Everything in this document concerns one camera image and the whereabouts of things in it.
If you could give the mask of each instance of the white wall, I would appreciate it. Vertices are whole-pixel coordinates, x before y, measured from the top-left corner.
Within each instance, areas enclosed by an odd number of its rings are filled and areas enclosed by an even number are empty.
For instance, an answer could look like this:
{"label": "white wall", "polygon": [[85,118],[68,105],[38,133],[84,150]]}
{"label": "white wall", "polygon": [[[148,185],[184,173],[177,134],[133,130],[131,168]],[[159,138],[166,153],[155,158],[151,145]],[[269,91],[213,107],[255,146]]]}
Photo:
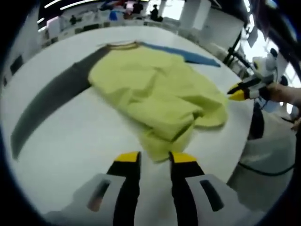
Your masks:
{"label": "white wall", "polygon": [[100,8],[102,4],[103,2],[94,2],[64,10],[60,18],[61,29],[65,29],[71,26],[69,21],[72,15],[74,15],[75,17],[78,17],[79,15],[82,16],[84,12],[96,10]]}
{"label": "white wall", "polygon": [[16,35],[16,39],[11,46],[11,49],[9,50],[3,64],[1,79],[3,79],[3,76],[5,76],[7,81],[10,81],[12,77],[10,66],[19,55],[22,55],[23,61],[25,63],[40,51],[37,24],[38,14],[39,6],[31,11],[31,13],[26,18],[25,23],[21,27],[19,33]]}
{"label": "white wall", "polygon": [[243,21],[211,8],[201,31],[201,38],[228,49],[234,44],[243,26]]}
{"label": "white wall", "polygon": [[180,17],[181,27],[192,28],[199,5],[200,5],[200,0],[189,0],[185,2]]}

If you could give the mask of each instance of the desk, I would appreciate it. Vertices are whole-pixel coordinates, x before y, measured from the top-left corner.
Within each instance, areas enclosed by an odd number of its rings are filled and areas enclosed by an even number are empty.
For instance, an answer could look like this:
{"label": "desk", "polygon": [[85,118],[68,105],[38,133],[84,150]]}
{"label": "desk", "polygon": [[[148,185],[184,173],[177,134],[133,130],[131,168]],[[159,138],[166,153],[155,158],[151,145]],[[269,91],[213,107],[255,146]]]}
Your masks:
{"label": "desk", "polygon": [[[102,45],[129,40],[182,48],[214,58],[221,64],[220,68],[192,67],[212,80],[223,93],[239,82],[229,68],[202,48],[156,27],[92,30],[57,42],[35,55],[3,91],[0,109],[8,162],[24,194],[40,213],[66,207],[72,202],[74,192],[98,173],[106,173],[119,154],[136,150],[143,152],[135,217],[143,223],[137,225],[150,224],[156,211],[161,211],[165,220],[176,220],[169,162],[151,162],[131,128],[131,121],[106,104],[93,88],[85,90],[48,117],[28,139],[18,161],[11,156],[10,135],[21,113],[46,84]],[[230,101],[228,114],[229,119],[220,130],[195,129],[185,150],[197,158],[205,173],[214,174],[224,182],[229,180],[245,146],[253,101]],[[158,202],[163,202],[164,210],[156,207]]]}

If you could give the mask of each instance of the human hand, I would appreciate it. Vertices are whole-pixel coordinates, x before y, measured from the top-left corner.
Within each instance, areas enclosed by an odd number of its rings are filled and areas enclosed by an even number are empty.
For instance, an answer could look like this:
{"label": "human hand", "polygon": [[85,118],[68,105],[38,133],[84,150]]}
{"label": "human hand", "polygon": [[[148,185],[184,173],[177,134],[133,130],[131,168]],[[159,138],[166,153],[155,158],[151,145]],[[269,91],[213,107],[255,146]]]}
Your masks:
{"label": "human hand", "polygon": [[292,130],[298,131],[299,126],[301,125],[301,118],[295,121]]}
{"label": "human hand", "polygon": [[275,102],[290,102],[290,90],[288,86],[272,83],[268,86],[270,99]]}

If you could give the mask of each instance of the black cable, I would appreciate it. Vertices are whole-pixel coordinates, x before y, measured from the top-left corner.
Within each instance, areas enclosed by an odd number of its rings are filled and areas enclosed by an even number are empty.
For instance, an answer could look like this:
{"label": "black cable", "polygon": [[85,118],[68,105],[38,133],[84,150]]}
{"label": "black cable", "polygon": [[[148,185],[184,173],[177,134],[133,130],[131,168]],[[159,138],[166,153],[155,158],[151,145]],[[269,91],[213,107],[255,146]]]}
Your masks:
{"label": "black cable", "polygon": [[277,177],[277,176],[281,176],[281,175],[287,173],[288,171],[290,171],[291,169],[293,169],[293,168],[295,167],[295,163],[294,163],[294,164],[293,164],[292,166],[290,166],[289,168],[287,168],[287,169],[285,169],[285,170],[283,170],[283,171],[280,171],[280,172],[278,172],[278,173],[267,173],[267,172],[262,172],[262,171],[257,170],[257,169],[253,169],[252,167],[249,167],[249,166],[247,166],[247,165],[245,165],[245,164],[243,164],[243,163],[241,163],[241,162],[239,162],[238,164],[239,164],[241,167],[243,167],[243,168],[245,168],[245,169],[247,169],[247,170],[250,170],[250,171],[252,171],[252,172],[254,172],[254,173],[257,173],[257,174],[260,174],[260,175],[264,175],[264,176],[268,176],[268,177]]}
{"label": "black cable", "polygon": [[266,100],[266,102],[264,103],[264,105],[261,107],[261,109],[260,110],[262,110],[267,104],[268,104],[268,100]]}

